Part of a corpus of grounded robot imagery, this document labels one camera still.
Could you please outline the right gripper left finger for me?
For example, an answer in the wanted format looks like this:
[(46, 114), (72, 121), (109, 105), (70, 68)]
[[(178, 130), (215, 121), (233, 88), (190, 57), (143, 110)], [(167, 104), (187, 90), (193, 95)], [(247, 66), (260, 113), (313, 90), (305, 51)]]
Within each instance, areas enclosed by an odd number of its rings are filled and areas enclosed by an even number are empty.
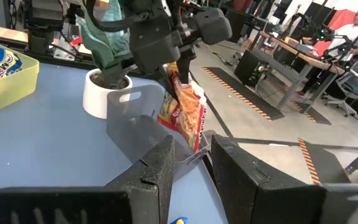
[(167, 224), (174, 155), (168, 135), (104, 187), (0, 189), (0, 224)]

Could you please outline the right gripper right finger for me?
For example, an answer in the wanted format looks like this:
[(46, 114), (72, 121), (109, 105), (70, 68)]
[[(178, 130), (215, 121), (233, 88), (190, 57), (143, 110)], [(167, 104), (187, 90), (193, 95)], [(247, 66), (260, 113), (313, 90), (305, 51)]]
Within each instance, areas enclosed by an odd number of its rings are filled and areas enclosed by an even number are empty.
[(358, 184), (306, 184), (218, 134), (211, 157), (229, 224), (358, 224)]

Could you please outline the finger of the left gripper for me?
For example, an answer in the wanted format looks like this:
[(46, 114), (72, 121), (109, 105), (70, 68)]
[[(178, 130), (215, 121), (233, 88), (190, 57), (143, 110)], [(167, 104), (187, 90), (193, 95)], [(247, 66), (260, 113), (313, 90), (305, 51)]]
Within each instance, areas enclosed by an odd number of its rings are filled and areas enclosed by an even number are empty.
[(196, 58), (194, 47), (190, 47), (181, 52), (180, 58), (177, 60), (177, 67), (179, 71), (179, 79), (182, 84), (189, 83), (190, 62)]
[(171, 83), (170, 77), (168, 75), (167, 69), (164, 66), (161, 65), (154, 71), (146, 73), (146, 78), (155, 80), (156, 82), (161, 84), (174, 99), (178, 99), (173, 84)]

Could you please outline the red roast beef noodle pack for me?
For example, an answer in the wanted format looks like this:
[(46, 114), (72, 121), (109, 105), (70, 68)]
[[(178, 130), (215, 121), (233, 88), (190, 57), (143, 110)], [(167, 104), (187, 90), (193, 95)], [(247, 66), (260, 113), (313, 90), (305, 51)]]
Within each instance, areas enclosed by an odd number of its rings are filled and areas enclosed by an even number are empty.
[(164, 93), (157, 120), (165, 127), (180, 133), (193, 151), (198, 152), (207, 112), (204, 90), (191, 75), (187, 75), (187, 84), (182, 83), (175, 62), (167, 65), (167, 72), (176, 97), (167, 91)]

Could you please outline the grey translucent plastic bin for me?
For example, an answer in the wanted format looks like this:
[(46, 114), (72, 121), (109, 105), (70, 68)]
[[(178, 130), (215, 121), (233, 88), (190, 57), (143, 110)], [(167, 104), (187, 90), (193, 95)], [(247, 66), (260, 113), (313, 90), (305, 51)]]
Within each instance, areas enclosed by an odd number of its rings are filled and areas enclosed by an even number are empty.
[(108, 93), (106, 132), (132, 163), (138, 161), (165, 136), (173, 136), (173, 180), (177, 181), (192, 171), (211, 147), (207, 137), (202, 135), (199, 150), (194, 152), (180, 133), (157, 121), (163, 97), (163, 89), (156, 85), (137, 86)]

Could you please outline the black computer tower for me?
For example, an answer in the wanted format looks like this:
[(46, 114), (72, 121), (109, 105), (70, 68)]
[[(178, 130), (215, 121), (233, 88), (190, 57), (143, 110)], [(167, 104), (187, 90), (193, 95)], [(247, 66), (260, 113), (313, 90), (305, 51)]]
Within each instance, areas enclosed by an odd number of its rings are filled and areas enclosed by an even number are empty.
[(243, 85), (256, 87), (268, 68), (268, 63), (260, 59), (253, 51), (246, 50), (234, 71)]

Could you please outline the black hazard-striped floor mat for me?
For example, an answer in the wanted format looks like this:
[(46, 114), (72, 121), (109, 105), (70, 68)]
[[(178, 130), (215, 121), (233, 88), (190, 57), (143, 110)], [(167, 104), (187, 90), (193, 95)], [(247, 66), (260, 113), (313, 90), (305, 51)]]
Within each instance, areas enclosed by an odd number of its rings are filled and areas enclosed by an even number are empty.
[(351, 182), (334, 154), (301, 138), (298, 138), (298, 145), (312, 183), (348, 184)]
[(310, 121), (317, 124), (331, 125), (331, 122), (314, 108), (306, 110), (308, 108), (307, 104), (297, 101), (291, 101), (291, 105), (296, 109), (296, 112), (305, 115)]
[(225, 86), (231, 93), (236, 95), (266, 120), (274, 121), (285, 117), (278, 109), (267, 103), (253, 91), (249, 90), (223, 69), (219, 67), (203, 67), (203, 69), (207, 74), (211, 75), (221, 85)]

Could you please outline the green plant in white pot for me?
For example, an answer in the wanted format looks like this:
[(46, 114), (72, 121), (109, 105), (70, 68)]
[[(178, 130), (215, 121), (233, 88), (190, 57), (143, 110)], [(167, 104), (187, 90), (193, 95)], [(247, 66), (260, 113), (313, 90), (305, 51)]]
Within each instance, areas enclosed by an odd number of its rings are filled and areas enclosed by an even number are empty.
[(86, 74), (83, 93), (83, 108), (97, 118), (107, 116), (107, 95), (132, 87), (132, 80), (126, 77), (128, 69), (122, 63), (132, 57), (129, 50), (129, 33), (126, 30), (105, 32), (96, 27), (91, 16), (93, 11), (86, 9), (91, 0), (76, 0), (84, 11), (84, 16), (76, 16), (80, 25), (82, 44), (91, 52), (96, 68)]

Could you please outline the wooden top workbench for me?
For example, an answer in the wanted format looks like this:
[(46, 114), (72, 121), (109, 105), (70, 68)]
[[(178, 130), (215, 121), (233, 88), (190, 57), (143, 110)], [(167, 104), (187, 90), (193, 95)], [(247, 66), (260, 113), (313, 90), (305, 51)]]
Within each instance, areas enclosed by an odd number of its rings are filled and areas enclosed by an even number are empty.
[[(291, 69), (289, 66), (283, 65), (280, 62), (276, 61), (271, 55), (261, 50), (264, 45), (265, 40), (271, 40), (276, 43), (279, 47), (287, 50), (296, 58), (301, 58), (307, 64), (302, 69), (300, 73), (296, 72), (294, 69)], [(327, 87), (332, 83), (332, 81), (338, 75), (344, 75), (345, 70), (336, 64), (330, 64), (326, 62), (322, 62), (317, 58), (312, 57), (310, 54), (304, 54), (302, 51), (299, 51), (295, 47), (288, 45), (284, 41), (275, 38), (271, 34), (267, 34), (264, 31), (258, 31), (257, 35), (253, 43), (250, 45), (249, 50), (257, 54), (262, 60), (265, 60), (269, 63), (269, 65), (276, 70), (281, 76), (285, 77), (291, 85), (289, 89), (286, 90), (284, 96), (279, 101), (277, 105), (277, 109), (280, 110), (285, 106), (289, 101), (295, 101), (295, 91), (301, 85), (301, 82), (304, 78), (306, 78), (307, 74), (313, 67), (320, 68), (322, 70), (329, 70), (333, 74), (330, 74), (327, 79), (323, 82), (323, 84), (312, 94), (311, 98), (308, 98), (304, 101), (304, 104), (307, 105), (305, 109), (301, 109), (301, 113), (306, 113), (310, 108), (312, 108), (315, 101), (323, 94), (323, 92), (327, 89)]]

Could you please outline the grey-blue table mat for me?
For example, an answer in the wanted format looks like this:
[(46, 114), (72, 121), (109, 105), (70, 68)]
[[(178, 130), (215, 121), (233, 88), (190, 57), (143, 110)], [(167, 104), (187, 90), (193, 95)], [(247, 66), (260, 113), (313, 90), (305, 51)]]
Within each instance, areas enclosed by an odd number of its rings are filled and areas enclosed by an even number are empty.
[[(42, 65), (35, 92), (0, 110), (0, 189), (104, 187), (134, 164), (108, 136), (106, 118), (83, 108), (87, 73)], [(163, 89), (153, 80), (131, 80), (132, 87)], [(228, 224), (202, 164), (173, 180), (167, 224), (178, 217), (187, 224)]]

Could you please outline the yellow translucent plastic bin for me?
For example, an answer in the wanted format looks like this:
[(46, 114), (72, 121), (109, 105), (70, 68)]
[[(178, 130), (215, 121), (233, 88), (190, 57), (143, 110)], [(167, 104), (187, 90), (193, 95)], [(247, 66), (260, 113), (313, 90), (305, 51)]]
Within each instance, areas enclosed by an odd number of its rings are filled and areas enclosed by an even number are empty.
[(39, 61), (14, 52), (22, 61), (21, 71), (0, 79), (0, 110), (32, 94), (37, 85)]

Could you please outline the person in white shirt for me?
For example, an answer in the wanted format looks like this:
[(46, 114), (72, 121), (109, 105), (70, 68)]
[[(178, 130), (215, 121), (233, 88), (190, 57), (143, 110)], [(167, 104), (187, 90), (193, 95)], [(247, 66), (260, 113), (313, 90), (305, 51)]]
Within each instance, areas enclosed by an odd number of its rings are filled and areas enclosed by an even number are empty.
[[(330, 22), (328, 23), (328, 27), (332, 30), (336, 30), (346, 24), (351, 24), (353, 22), (355, 16), (355, 12), (343, 9), (337, 11)], [(318, 51), (320, 55), (323, 54), (323, 52), (328, 48), (330, 42), (317, 42), (314, 47)]]

